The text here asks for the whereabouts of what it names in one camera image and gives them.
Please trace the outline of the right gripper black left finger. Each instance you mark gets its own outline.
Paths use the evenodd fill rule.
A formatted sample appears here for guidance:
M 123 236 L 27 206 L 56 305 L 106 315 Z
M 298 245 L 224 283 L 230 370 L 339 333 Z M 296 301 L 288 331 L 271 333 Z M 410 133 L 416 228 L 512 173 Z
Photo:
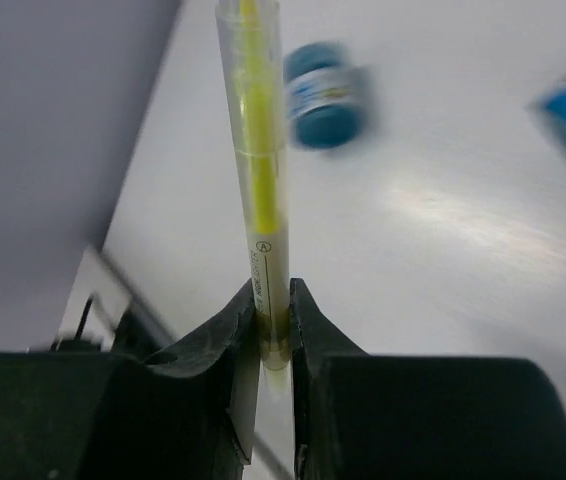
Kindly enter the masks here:
M 254 300 L 146 360 L 0 352 L 0 479 L 239 479 L 258 383 Z

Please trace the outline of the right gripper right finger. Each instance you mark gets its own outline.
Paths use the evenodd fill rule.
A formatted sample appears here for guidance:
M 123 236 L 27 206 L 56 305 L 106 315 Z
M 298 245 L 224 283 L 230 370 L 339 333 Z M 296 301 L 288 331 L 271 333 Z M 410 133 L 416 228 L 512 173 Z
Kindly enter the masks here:
M 291 283 L 299 479 L 566 479 L 566 412 L 535 363 L 372 355 Z

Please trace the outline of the yellow thin pen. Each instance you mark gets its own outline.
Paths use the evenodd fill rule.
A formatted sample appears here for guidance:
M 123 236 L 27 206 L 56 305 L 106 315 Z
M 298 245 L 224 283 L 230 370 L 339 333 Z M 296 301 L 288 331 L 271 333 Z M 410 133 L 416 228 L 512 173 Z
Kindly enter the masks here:
M 279 5 L 220 1 L 216 20 L 265 378 L 289 381 L 286 109 Z

